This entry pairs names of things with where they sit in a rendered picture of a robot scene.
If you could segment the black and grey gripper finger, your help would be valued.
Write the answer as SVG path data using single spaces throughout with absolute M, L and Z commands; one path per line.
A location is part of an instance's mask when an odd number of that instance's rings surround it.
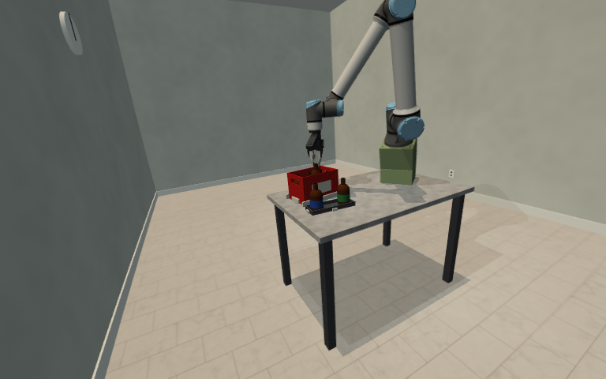
M 314 166 L 314 159 L 315 159 L 314 150 L 312 151 L 311 149 L 307 149 L 307 152 L 308 152 L 309 158 L 312 162 L 312 165 Z
M 320 162 L 321 162 L 321 158 L 322 158 L 322 154 L 323 154 L 322 145 L 320 145 L 320 148 L 318 149 L 318 152 L 316 154 L 318 156 L 318 159 L 317 159 L 318 163 L 317 163 L 317 165 L 319 167 L 320 166 Z

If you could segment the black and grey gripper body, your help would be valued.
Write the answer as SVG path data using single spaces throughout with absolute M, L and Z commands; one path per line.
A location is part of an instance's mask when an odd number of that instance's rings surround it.
M 324 148 L 324 145 L 323 145 L 324 140 L 321 140 L 321 134 L 320 134 L 321 130 L 313 130 L 313 131 L 309 131 L 309 132 L 312 133 L 312 134 L 318 134 L 319 135 L 319 138 L 318 138 L 318 140 L 316 142 L 316 145 L 315 145 L 314 149 L 311 149 L 311 150 L 312 151 L 313 150 L 317 150 L 318 151 L 318 149 L 320 148 L 320 145 L 322 145 L 322 148 Z M 313 132 L 315 132 L 315 133 L 313 133 Z M 319 133 L 317 133 L 317 132 L 319 132 Z

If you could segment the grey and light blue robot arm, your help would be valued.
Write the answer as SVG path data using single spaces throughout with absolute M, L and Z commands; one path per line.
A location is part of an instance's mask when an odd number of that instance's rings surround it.
M 416 0 L 382 2 L 373 16 L 372 25 L 325 101 L 318 99 L 306 103 L 308 130 L 323 129 L 322 118 L 343 116 L 344 96 L 384 33 L 390 29 L 395 102 L 386 106 L 387 134 L 384 144 L 392 148 L 405 147 L 423 133 L 425 124 L 421 119 L 420 107 L 416 105 L 413 42 L 415 6 Z

